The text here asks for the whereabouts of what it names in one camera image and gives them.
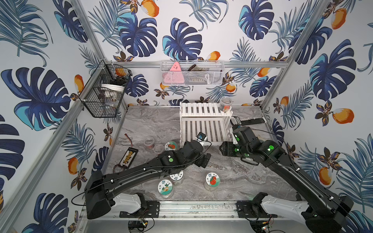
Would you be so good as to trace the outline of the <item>white slatted wooden shelf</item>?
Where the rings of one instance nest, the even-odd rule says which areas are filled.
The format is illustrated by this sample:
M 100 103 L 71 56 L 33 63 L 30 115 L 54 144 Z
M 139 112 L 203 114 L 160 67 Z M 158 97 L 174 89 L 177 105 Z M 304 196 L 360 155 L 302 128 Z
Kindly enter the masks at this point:
M 198 133 L 205 134 L 213 146 L 230 141 L 232 113 L 221 111 L 217 103 L 181 103 L 180 144 L 195 140 Z

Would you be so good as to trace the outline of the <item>clear lidless jar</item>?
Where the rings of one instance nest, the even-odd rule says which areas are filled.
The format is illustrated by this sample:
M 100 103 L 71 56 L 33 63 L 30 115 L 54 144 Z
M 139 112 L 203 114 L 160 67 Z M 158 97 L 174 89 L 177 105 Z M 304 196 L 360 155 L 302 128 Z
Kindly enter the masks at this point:
M 161 154 L 164 150 L 165 150 L 165 147 L 162 144 L 156 144 L 153 148 L 154 153 L 157 155 Z
M 144 145 L 148 149 L 153 149 L 154 148 L 154 138 L 152 136 L 148 136 L 144 139 Z

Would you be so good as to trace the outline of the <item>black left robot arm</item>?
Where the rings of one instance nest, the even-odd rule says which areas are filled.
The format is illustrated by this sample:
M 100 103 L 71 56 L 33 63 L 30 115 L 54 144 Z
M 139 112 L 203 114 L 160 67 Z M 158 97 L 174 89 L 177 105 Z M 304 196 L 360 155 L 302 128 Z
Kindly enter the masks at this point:
M 124 191 L 153 179 L 177 174 L 191 165 L 206 168 L 211 154 L 198 141 L 186 142 L 179 150 L 164 151 L 156 158 L 131 169 L 104 175 L 100 170 L 88 180 L 84 195 L 88 219 L 100 218 L 117 208 L 132 216 L 148 209 L 143 194 Z

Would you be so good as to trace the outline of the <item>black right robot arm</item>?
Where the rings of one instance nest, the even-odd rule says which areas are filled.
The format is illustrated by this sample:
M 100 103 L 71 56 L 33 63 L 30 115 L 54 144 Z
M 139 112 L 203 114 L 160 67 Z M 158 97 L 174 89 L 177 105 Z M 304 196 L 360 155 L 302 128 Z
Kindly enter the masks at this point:
M 220 146 L 223 156 L 238 157 L 250 165 L 263 165 L 283 178 L 303 198 L 302 201 L 277 199 L 266 193 L 255 196 L 267 214 L 275 214 L 306 225 L 313 233 L 340 233 L 353 207 L 348 196 L 338 196 L 319 184 L 289 154 L 272 140 L 262 141 L 250 127 L 232 133 L 235 142 Z

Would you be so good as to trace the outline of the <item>strawberry lid seed jar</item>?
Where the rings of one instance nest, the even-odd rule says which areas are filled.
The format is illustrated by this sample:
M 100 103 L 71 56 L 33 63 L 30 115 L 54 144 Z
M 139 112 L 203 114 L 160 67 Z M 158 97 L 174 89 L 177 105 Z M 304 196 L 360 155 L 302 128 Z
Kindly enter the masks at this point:
M 220 177 L 215 172 L 210 172 L 205 176 L 204 187 L 207 191 L 214 191 L 220 185 Z

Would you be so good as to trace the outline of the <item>tomato lid seed jar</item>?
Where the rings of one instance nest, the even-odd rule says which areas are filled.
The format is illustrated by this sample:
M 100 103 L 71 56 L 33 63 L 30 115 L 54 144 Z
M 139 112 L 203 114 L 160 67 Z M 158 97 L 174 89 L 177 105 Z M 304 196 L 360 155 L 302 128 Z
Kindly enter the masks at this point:
M 177 150 L 178 149 L 178 144 L 174 141 L 169 141 L 165 144 L 165 151 L 169 150 Z

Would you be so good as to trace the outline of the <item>carrot lid seed jar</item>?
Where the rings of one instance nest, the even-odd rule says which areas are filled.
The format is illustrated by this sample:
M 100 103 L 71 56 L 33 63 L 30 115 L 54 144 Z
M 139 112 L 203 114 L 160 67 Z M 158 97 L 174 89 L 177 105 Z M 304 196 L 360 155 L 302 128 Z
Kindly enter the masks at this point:
M 158 183 L 158 193 L 164 199 L 169 199 L 173 195 L 173 183 L 169 179 L 164 179 Z

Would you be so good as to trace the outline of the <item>black remote control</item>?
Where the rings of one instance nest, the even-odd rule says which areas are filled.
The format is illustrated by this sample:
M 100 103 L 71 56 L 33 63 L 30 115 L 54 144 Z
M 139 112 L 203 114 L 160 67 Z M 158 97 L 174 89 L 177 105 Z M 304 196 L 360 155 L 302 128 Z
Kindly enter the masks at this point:
M 264 124 L 266 121 L 264 118 L 239 118 L 237 116 L 233 116 L 230 119 L 232 125 L 239 125 L 239 126 L 247 126 L 247 125 L 255 125 L 255 124 Z

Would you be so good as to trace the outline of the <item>green tree lid jar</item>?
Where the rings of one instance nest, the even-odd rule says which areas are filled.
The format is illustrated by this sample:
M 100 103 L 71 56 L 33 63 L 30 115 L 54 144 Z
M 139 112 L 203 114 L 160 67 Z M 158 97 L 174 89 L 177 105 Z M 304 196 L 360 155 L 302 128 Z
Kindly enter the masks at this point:
M 179 173 L 171 174 L 169 178 L 174 185 L 181 185 L 184 181 L 184 172 L 180 171 Z

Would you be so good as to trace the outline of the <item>pink triangle object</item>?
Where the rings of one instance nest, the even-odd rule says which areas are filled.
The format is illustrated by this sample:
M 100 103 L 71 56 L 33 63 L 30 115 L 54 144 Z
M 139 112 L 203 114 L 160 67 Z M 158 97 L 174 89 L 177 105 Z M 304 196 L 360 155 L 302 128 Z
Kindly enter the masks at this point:
M 174 62 L 170 70 L 162 73 L 163 85 L 184 84 L 185 79 L 179 62 Z

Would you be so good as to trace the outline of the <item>white bowl in basket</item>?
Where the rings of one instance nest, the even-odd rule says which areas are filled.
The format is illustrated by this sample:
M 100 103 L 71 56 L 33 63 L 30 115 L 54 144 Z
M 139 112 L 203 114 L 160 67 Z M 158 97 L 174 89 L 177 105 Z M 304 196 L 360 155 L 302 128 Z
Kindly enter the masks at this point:
M 124 91 L 124 86 L 120 86 L 120 85 L 102 84 L 101 87 L 102 88 L 107 88 L 107 89 L 112 90 L 112 91 L 121 92 L 121 93 Z

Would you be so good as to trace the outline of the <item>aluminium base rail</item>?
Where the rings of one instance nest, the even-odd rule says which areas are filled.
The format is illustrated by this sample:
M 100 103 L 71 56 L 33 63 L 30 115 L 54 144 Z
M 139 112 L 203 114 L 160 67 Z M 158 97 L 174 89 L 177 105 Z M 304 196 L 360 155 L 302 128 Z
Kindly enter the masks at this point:
M 304 223 L 302 213 L 309 208 L 306 202 L 292 202 L 265 197 L 261 204 L 250 201 L 146 201 L 145 217 L 156 220 L 294 220 Z

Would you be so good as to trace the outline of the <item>clear wall-mounted tray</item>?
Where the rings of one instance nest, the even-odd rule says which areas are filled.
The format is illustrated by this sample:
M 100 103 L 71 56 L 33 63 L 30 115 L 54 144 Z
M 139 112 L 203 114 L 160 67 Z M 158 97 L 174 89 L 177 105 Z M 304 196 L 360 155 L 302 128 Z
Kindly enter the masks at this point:
M 176 85 L 220 85 L 225 75 L 224 63 L 221 61 L 163 61 L 161 72 L 170 70 L 174 62 L 179 62 L 185 79 L 184 84 Z

